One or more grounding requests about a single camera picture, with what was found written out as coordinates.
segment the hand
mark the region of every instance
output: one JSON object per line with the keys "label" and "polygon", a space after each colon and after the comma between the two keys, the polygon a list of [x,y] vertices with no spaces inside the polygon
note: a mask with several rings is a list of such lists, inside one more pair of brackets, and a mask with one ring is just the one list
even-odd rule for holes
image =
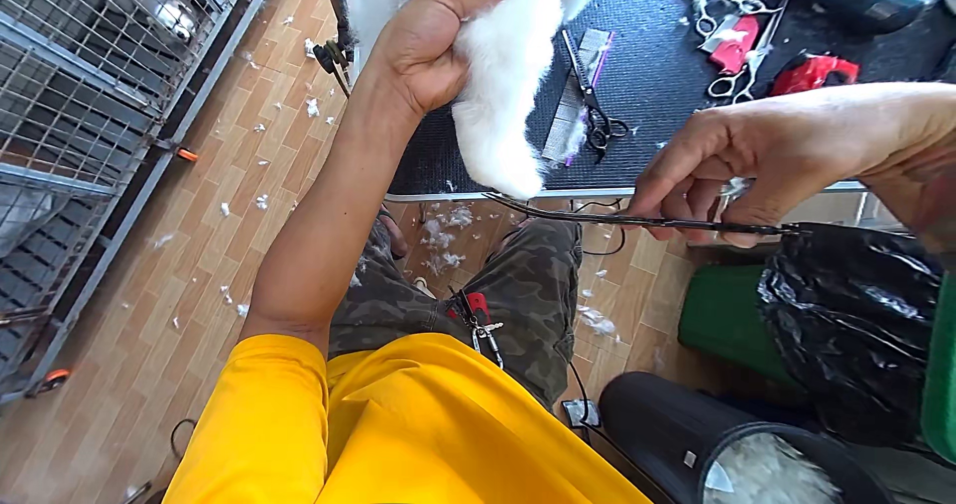
{"label": "hand", "polygon": [[448,104],[469,74],[468,62],[452,50],[458,30],[499,1],[409,1],[378,36],[362,75],[384,72],[419,119]]}
{"label": "hand", "polygon": [[[693,115],[639,176],[628,214],[707,220],[722,186],[743,177],[755,178],[753,186],[722,220],[772,226],[830,184],[860,177],[906,223],[912,219],[905,207],[892,203],[919,200],[926,183],[953,161],[956,86],[826,88]],[[658,239],[673,235],[652,232]],[[708,239],[700,230],[685,233]],[[751,234],[722,236],[744,248],[759,241]]]}

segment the metal cage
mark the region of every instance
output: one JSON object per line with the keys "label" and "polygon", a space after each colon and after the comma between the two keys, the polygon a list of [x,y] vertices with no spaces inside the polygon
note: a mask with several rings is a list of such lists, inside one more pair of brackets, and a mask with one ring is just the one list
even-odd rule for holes
{"label": "metal cage", "polygon": [[[151,149],[182,139],[252,1],[0,0],[0,402],[137,171],[168,164]],[[66,314],[60,332],[78,309]]]}

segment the black bucket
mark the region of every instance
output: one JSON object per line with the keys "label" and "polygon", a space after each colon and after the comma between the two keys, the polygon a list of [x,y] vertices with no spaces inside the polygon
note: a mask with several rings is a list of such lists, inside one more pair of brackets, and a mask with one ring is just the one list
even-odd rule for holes
{"label": "black bucket", "polygon": [[[844,504],[896,500],[839,441],[786,424],[762,422],[665,378],[625,373],[601,393],[598,405],[608,436],[678,504],[700,504],[717,456],[731,443],[773,433],[823,469]],[[638,485],[640,480],[631,480]]]}

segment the camouflage shorts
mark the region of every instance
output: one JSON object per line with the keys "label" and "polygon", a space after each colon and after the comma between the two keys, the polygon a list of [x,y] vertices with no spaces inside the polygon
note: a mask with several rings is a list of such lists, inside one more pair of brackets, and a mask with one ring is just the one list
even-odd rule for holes
{"label": "camouflage shorts", "polygon": [[[547,409],[567,388],[580,265],[580,225],[538,219],[517,231],[465,286],[465,293],[484,294],[492,322],[505,323],[494,331],[505,371]],[[332,319],[330,359],[428,332],[472,345],[471,329],[447,315],[447,301],[402,277],[378,220],[356,274],[361,286],[348,290]]]}

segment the trash bin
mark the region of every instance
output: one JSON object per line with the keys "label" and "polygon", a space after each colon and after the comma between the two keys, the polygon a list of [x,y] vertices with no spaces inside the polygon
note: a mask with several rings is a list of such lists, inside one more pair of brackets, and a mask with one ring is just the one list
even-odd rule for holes
{"label": "trash bin", "polygon": [[720,453],[756,433],[773,433],[816,463],[840,488],[843,504],[895,502],[839,441],[762,422],[653,374],[618,376],[604,388],[598,408],[608,437],[678,504],[700,504]]}
{"label": "trash bin", "polygon": [[956,462],[956,286],[939,260],[912,237],[801,228],[765,265],[703,267],[678,338],[802,388],[844,440],[924,437]]}
{"label": "trash bin", "polygon": [[760,314],[757,283],[763,265],[705,265],[690,280],[678,340],[682,345],[746,366],[793,387]]}

